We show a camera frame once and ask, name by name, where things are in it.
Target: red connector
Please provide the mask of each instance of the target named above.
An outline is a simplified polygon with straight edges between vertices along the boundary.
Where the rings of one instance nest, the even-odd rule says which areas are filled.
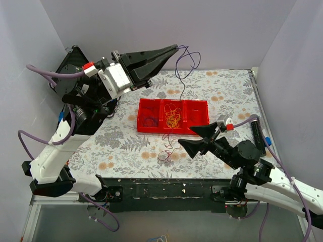
[[[94,65],[94,63],[93,63],[93,62],[86,63],[84,66],[82,66],[82,69],[83,69],[83,70],[86,70],[86,69],[88,69],[89,67],[91,67],[91,66],[93,66],[93,65]]]
[[[230,130],[233,130],[234,127],[233,127],[233,124],[228,124],[227,125],[227,130],[230,131]]]

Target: red tray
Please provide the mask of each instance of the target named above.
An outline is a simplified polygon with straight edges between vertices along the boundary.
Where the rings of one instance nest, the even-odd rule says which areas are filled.
[[[166,125],[164,107],[173,104],[182,111],[178,128]],[[141,98],[139,102],[137,131],[157,134],[192,134],[191,126],[208,125],[207,101],[205,100],[172,100]]]

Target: white backdrop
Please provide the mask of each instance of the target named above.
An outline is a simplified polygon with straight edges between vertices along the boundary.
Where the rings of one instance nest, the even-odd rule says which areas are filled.
[[[323,0],[298,0],[258,73],[260,98],[290,174],[323,189]],[[316,241],[323,241],[315,229]]]
[[[260,65],[296,0],[41,0],[65,47],[93,61],[120,52],[186,44],[201,69]],[[173,69],[175,59],[165,68]],[[182,62],[181,68],[188,69]]]
[[[8,242],[20,241],[32,195],[17,131],[50,139],[62,108],[46,80],[25,65],[55,71],[66,53],[39,0],[0,0],[0,42],[0,241]],[[25,140],[34,156],[43,149]]]

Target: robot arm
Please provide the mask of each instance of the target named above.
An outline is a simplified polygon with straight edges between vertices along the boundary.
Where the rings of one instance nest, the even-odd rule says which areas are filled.
[[[84,75],[68,80],[65,76],[53,78],[55,85],[51,84],[62,101],[73,107],[73,114],[66,108],[64,119],[44,150],[34,160],[22,164],[25,174],[33,178],[30,184],[33,194],[58,197],[68,191],[76,191],[101,200],[108,193],[120,192],[121,187],[108,187],[99,175],[71,171],[65,164],[78,147],[95,134],[103,120],[113,114],[116,98],[150,87],[150,78],[158,74],[177,51],[177,45],[125,54],[113,51],[114,62],[109,63],[103,57],[96,63],[89,63],[80,49],[74,47],[57,73],[74,74],[82,68]],[[38,72],[33,66],[30,69]],[[63,144],[55,145],[68,135],[72,120],[75,122],[72,135]]]
[[[282,171],[260,158],[260,151],[249,140],[232,147],[225,137],[217,139],[221,132],[229,132],[233,128],[231,120],[221,115],[217,122],[208,126],[190,127],[202,140],[179,139],[178,142],[191,158],[198,152],[204,155],[209,151],[232,169],[239,168],[229,187],[217,193],[222,200],[255,199],[306,217],[300,197],[293,188],[295,184],[309,207],[312,225],[323,229],[323,191],[296,179],[290,182]]]

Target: floral fabric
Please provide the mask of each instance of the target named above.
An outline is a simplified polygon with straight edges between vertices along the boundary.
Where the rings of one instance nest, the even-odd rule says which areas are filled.
[[[256,95],[245,70],[194,71],[187,79],[183,99],[207,100],[210,122],[221,114],[229,114],[234,124],[251,114],[260,115]],[[137,132],[137,113],[140,98],[179,99],[183,85],[174,71],[161,71],[152,79],[153,86],[122,96],[116,114],[106,119],[101,128],[71,157],[69,167],[86,174],[120,178],[231,178],[237,171],[229,168],[214,155],[207,153],[191,159],[174,141],[176,149],[170,162],[158,159],[167,149],[167,139],[159,134]],[[226,134],[234,146],[240,141],[253,140],[249,125]],[[175,138],[198,139],[196,136],[171,135]],[[267,152],[265,160],[274,162]]]

